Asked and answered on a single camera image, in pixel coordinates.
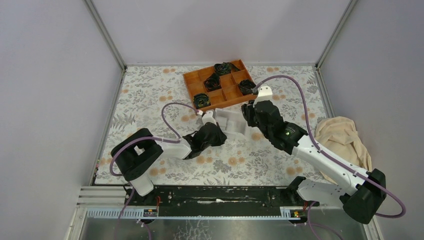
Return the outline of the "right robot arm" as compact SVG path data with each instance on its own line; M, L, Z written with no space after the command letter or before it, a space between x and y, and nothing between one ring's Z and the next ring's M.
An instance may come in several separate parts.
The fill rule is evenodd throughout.
M317 201L342 208L353 220L369 224L386 199L386 193L370 181L386 185L386 176L380 170L371 172L354 166L321 146L314 146L312 137L295 123L285 121L279 109L269 100L241 106L248 126L258 128L276 149L301 159L329 176L335 185L312 181L297 176L289 185L287 201L299 206L304 201Z

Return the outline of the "white plastic card box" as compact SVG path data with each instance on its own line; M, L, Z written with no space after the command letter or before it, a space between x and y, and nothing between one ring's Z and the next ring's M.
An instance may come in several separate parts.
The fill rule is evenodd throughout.
M249 139L250 127L241 112L216 108L214 119L229 140L247 141Z

